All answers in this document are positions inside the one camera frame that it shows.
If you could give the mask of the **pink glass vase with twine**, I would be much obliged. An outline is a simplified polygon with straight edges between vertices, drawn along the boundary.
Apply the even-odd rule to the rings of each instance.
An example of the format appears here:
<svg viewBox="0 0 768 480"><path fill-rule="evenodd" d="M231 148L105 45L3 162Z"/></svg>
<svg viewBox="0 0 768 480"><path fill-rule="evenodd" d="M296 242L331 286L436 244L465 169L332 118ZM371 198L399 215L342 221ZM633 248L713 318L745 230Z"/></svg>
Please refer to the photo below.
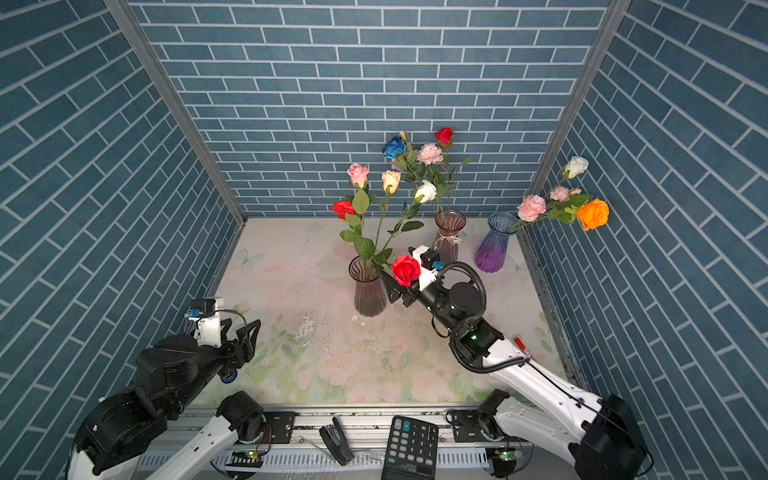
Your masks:
<svg viewBox="0 0 768 480"><path fill-rule="evenodd" d="M460 233L466 226L465 215L455 209L445 209L435 216L437 234L433 249L439 254L443 264L458 260L459 246L462 242Z"/></svg>

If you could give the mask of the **orange rose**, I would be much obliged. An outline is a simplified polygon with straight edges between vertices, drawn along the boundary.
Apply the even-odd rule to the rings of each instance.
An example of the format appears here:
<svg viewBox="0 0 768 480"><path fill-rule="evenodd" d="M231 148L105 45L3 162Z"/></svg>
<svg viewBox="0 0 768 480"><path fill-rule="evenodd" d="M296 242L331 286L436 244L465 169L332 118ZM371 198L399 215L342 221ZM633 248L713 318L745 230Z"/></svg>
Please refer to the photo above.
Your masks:
<svg viewBox="0 0 768 480"><path fill-rule="evenodd" d="M555 210L555 219L572 225L578 222L587 232L607 224L610 217L609 205L590 195L575 195Z"/></svg>

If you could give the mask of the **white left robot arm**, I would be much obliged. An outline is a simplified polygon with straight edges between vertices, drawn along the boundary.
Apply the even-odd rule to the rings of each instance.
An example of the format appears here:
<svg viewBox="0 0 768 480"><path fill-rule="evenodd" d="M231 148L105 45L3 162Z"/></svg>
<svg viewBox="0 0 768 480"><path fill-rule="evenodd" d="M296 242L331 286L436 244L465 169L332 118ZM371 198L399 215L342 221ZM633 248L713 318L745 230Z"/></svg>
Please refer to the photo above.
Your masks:
<svg viewBox="0 0 768 480"><path fill-rule="evenodd" d="M150 444L177 420L214 378L230 382L254 356L260 321L219 335L220 346L175 335L142 351L135 383L101 400L79 427L66 468L69 479L129 479ZM194 437L154 473L192 479L237 443L270 438L263 407L244 391L226 397Z"/></svg>

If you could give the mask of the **dark smoky glass vase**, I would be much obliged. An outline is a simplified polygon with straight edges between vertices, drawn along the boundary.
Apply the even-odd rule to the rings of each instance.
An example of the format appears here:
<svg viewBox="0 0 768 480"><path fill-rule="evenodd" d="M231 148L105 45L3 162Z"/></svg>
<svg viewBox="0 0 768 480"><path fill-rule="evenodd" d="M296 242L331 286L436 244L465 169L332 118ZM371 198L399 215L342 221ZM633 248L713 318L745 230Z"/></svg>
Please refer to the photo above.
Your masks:
<svg viewBox="0 0 768 480"><path fill-rule="evenodd" d="M348 273L355 281L353 303L356 311L364 317L381 314L388 304L388 297L380 271L372 261L357 256L350 262Z"/></svg>

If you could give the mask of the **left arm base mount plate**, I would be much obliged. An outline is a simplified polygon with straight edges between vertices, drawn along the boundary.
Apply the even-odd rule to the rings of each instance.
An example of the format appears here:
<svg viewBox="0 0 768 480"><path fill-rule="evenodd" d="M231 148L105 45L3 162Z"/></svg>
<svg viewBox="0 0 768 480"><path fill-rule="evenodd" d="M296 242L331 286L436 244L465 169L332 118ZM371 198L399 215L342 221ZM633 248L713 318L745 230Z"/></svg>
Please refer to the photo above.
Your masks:
<svg viewBox="0 0 768 480"><path fill-rule="evenodd" d="M293 411L272 411L263 414L264 445L288 445L293 436L297 413Z"/></svg>

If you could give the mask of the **pink rose single stem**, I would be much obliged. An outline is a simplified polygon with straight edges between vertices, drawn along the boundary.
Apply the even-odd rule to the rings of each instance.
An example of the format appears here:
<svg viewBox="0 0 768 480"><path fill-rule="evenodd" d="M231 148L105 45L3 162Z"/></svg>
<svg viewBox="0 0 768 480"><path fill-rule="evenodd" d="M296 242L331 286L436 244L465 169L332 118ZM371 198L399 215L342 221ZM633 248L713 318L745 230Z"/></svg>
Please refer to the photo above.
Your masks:
<svg viewBox="0 0 768 480"><path fill-rule="evenodd" d="M351 224L351 228L355 235L353 245L360 257L360 266L362 269L361 278L363 280L371 280L374 274L372 263L374 246L372 241L363 235L364 214L370 206L370 199L368 198L368 192L366 190L369 169L360 164L353 163L348 168L347 174L350 177L350 184L355 189L351 201L352 210L357 216L357 219Z"/></svg>

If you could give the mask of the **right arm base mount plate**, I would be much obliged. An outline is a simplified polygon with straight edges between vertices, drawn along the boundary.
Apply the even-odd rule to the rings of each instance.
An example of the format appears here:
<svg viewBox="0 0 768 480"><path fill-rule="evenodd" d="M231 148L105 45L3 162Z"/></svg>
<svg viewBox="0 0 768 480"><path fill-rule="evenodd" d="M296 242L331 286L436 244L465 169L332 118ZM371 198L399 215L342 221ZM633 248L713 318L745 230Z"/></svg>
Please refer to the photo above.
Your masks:
<svg viewBox="0 0 768 480"><path fill-rule="evenodd" d="M496 441L496 438L491 437L483 429L480 422L480 414L477 410L449 409L445 412L444 418L450 426L456 443Z"/></svg>

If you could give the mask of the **small red rose stem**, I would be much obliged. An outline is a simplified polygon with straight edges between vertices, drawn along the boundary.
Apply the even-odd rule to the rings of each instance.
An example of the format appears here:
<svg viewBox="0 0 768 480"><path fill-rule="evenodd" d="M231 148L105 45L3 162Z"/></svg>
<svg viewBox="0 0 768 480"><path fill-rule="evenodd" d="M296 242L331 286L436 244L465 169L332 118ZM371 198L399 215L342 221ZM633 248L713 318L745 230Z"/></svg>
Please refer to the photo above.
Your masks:
<svg viewBox="0 0 768 480"><path fill-rule="evenodd" d="M435 139L441 148L448 148L453 144L454 131L451 128L442 128L435 133Z"/></svg>

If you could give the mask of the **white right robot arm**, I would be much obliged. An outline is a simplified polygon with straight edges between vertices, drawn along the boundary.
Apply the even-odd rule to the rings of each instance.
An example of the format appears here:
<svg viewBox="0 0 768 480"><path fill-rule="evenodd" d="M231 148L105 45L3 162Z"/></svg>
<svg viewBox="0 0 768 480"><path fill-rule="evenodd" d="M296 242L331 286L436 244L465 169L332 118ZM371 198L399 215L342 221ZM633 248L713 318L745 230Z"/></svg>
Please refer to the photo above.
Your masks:
<svg viewBox="0 0 768 480"><path fill-rule="evenodd" d="M443 277L425 287L383 281L391 301L422 304L448 330L451 353L475 374L489 374L530 401L488 400L481 426L488 437L518 437L556 455L582 479L635 479L654 465L632 409L620 397L603 399L576 387L535 361L482 317L487 295L476 272L463 263L468 281L451 288Z"/></svg>

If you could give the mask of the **purple blue ribbed glass vase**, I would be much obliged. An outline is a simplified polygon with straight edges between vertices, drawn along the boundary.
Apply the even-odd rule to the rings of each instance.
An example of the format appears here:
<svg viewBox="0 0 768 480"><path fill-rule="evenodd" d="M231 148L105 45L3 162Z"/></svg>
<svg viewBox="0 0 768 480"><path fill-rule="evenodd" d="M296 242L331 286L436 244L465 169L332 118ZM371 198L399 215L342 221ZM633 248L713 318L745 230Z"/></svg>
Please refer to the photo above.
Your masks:
<svg viewBox="0 0 768 480"><path fill-rule="evenodd" d="M474 255L477 268L486 273L495 273L505 263L510 238L515 234L518 217L514 213L492 214L488 221L489 231Z"/></svg>

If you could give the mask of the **large pink rose spray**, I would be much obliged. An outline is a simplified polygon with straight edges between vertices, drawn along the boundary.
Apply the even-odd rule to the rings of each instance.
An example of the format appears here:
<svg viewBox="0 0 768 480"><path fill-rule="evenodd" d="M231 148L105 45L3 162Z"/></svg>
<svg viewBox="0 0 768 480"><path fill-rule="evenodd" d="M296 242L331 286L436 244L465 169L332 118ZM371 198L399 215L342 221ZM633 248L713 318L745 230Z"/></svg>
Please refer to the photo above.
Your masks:
<svg viewBox="0 0 768 480"><path fill-rule="evenodd" d="M457 190L459 173L472 158L467 157L461 163L452 163L450 150L453 144L448 148L441 148L435 139L433 143L416 147L406 132L400 132L398 135L406 141L407 150L396 159L390 160L392 167L402 173L402 180L413 183L416 189L423 180L432 182L437 187L437 197L433 200L437 203L437 211L445 210L449 205L450 196Z"/></svg>

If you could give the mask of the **white rose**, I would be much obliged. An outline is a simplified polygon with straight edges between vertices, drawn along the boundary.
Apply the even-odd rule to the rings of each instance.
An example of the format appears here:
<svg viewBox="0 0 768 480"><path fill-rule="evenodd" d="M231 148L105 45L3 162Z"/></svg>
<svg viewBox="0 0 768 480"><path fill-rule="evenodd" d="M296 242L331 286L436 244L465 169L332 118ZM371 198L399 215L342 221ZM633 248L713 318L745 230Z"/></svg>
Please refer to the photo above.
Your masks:
<svg viewBox="0 0 768 480"><path fill-rule="evenodd" d="M570 181L584 174L589 167L589 161L582 156L572 157L563 167L561 177L563 181Z"/></svg>
<svg viewBox="0 0 768 480"><path fill-rule="evenodd" d="M389 244L397 236L408 231L417 230L423 226L422 222L415 220L416 214L420 211L423 204L435 200L436 197L437 187L432 182L423 180L415 190L411 202L403 207L395 226L388 230L389 238L381 248L377 249L376 255L373 257L374 263L379 268L390 263L389 258L392 255L392 249L389 247Z"/></svg>

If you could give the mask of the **peach rose stem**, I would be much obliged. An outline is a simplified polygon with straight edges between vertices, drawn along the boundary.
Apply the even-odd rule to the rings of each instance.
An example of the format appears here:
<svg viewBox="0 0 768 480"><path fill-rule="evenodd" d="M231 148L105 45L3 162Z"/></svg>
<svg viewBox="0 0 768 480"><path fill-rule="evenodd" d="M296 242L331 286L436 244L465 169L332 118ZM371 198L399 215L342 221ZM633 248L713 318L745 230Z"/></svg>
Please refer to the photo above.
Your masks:
<svg viewBox="0 0 768 480"><path fill-rule="evenodd" d="M394 170L388 170L382 174L382 189L384 192L384 197L380 204L380 215L374 240L374 255L371 258L371 262L376 268L379 268L380 265L380 261L378 259L378 244L381 236L383 221L388 212L388 203L390 197L397 192L401 182L401 177L402 173Z"/></svg>

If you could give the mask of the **blue rose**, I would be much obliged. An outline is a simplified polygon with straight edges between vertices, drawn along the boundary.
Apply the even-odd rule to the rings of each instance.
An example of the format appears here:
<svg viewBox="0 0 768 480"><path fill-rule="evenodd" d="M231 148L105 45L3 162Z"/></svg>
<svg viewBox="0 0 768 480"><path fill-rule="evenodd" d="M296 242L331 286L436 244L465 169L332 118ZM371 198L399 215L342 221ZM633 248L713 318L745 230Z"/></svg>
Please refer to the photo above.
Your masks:
<svg viewBox="0 0 768 480"><path fill-rule="evenodd" d="M398 135L389 140L382 148L382 153L389 160L396 159L399 155L405 153L407 150L406 141L402 136Z"/></svg>

